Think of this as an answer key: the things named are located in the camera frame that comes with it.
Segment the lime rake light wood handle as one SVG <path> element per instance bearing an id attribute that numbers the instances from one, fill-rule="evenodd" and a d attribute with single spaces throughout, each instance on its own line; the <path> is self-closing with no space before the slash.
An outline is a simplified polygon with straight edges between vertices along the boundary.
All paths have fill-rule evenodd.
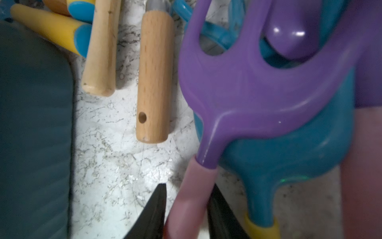
<path id="1" fill-rule="evenodd" d="M 169 1 L 147 1 L 141 23 L 136 137 L 167 140 L 170 130 L 175 26 Z"/>

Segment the purple rake pink handle back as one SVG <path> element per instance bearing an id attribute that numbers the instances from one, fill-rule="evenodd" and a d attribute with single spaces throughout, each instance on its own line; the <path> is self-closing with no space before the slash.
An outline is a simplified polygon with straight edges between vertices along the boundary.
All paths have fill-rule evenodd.
<path id="1" fill-rule="evenodd" d="M 289 60 L 316 53 L 336 25 L 345 1 L 274 1 L 265 35 Z M 382 236 L 382 26 L 355 70 L 355 133 L 341 164 L 344 236 L 379 239 Z"/>

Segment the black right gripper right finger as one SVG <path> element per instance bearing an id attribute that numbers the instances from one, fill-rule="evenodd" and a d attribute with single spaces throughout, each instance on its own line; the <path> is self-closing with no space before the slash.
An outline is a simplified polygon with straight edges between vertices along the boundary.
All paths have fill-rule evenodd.
<path id="1" fill-rule="evenodd" d="M 211 239 L 250 239 L 216 184 L 207 211 Z"/>

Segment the purple rake pink handle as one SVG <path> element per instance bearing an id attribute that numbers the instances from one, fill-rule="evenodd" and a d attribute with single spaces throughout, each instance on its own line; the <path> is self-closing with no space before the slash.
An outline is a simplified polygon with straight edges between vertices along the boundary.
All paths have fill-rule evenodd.
<path id="1" fill-rule="evenodd" d="M 289 60 L 316 53 L 336 25 L 345 1 L 274 1 L 265 35 Z M 382 26 L 355 70 L 355 133 L 341 164 L 344 236 L 379 239 L 382 236 Z"/>
<path id="2" fill-rule="evenodd" d="M 271 1 L 252 1 L 238 39 L 217 56 L 199 38 L 210 1 L 197 1 L 183 38 L 178 75 L 183 96 L 203 123 L 198 153 L 186 170 L 165 225 L 166 239 L 195 239 L 207 210 L 224 150 L 238 139 L 259 144 L 232 168 L 248 191 L 246 217 L 252 239 L 278 239 L 273 216 L 277 186 L 302 179 L 318 163 L 312 149 L 295 159 L 271 152 L 330 104 L 355 65 L 367 37 L 382 20 L 381 1 L 351 1 L 324 47 L 307 62 L 275 68 L 261 56 L 259 39 Z"/>

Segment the purple rake pink handle front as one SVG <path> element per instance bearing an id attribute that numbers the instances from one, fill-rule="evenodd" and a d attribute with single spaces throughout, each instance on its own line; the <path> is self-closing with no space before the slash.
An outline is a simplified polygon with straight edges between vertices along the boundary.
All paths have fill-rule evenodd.
<path id="1" fill-rule="evenodd" d="M 183 38 L 178 75 L 183 96 L 203 123 L 198 153 L 186 170 L 165 225 L 166 239 L 195 239 L 207 210 L 224 150 L 238 139 L 259 144 L 232 168 L 248 191 L 246 217 L 252 239 L 278 239 L 273 216 L 277 186 L 302 179 L 318 163 L 312 149 L 295 159 L 271 152 L 330 104 L 355 65 L 367 37 L 382 20 L 381 1 L 351 1 L 324 47 L 307 62 L 275 68 L 261 56 L 259 39 L 271 1 L 252 1 L 238 39 L 217 56 L 199 38 L 210 1 L 197 1 Z"/>

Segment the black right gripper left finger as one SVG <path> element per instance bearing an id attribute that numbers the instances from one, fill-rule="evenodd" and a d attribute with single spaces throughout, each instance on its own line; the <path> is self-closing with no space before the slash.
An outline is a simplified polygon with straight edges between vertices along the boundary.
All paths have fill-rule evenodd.
<path id="1" fill-rule="evenodd" d="M 167 187 L 160 183 L 125 239 L 162 239 L 167 203 Z"/>

